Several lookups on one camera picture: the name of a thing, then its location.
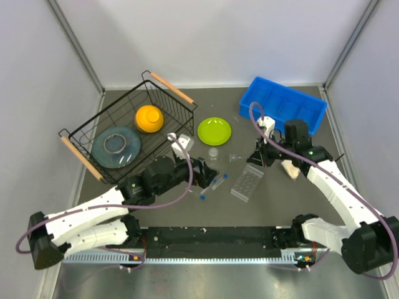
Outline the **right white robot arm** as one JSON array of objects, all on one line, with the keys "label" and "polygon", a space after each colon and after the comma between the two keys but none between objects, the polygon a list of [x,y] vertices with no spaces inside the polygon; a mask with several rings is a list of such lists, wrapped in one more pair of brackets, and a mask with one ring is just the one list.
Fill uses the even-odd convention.
[{"label": "right white robot arm", "polygon": [[291,239],[303,247],[316,242],[338,253],[349,269],[364,274],[388,263],[398,265],[398,219],[384,217],[346,180],[337,163],[323,146],[314,146],[304,120],[286,122],[286,134],[276,142],[270,134],[275,121],[268,116],[254,121],[261,136],[248,162],[269,167],[276,160],[288,161],[299,169],[343,220],[333,225],[314,214],[292,221]]}]

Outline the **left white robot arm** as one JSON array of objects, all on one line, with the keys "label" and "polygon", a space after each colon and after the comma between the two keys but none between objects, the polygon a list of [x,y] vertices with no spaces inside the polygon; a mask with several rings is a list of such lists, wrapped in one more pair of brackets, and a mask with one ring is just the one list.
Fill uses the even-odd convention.
[{"label": "left white robot arm", "polygon": [[186,161],[161,156],[140,174],[91,201],[55,214],[32,214],[27,239],[34,268],[50,268],[96,247],[138,245],[142,233],[133,211],[154,204],[156,197],[183,182],[206,189],[218,174],[202,158]]}]

